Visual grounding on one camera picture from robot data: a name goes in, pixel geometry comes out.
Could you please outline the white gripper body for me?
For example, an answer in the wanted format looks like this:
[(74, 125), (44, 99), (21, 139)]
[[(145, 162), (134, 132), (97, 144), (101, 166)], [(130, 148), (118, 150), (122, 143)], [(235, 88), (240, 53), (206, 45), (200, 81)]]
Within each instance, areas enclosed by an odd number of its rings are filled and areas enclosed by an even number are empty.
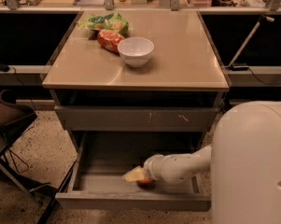
[(172, 155), (153, 155), (144, 162), (144, 172), (150, 179), (174, 184), (177, 182), (174, 163), (175, 158)]

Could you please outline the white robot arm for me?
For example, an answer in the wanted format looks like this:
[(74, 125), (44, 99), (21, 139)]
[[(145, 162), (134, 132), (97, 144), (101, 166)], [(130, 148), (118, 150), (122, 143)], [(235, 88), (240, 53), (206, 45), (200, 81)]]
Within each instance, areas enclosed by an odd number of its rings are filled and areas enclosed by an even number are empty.
[(281, 224), (281, 102), (239, 104), (218, 121), (211, 145), (153, 155), (123, 178), (175, 185), (206, 171), (212, 224)]

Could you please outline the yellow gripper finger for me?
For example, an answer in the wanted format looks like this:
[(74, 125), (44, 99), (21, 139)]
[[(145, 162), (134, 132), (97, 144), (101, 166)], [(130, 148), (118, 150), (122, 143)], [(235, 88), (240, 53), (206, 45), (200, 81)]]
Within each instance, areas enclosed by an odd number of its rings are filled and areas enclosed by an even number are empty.
[(123, 178), (127, 182), (133, 182), (133, 181), (140, 181), (144, 180), (146, 178), (146, 174), (144, 172), (144, 169), (141, 166), (137, 166), (133, 168), (131, 171), (127, 172)]

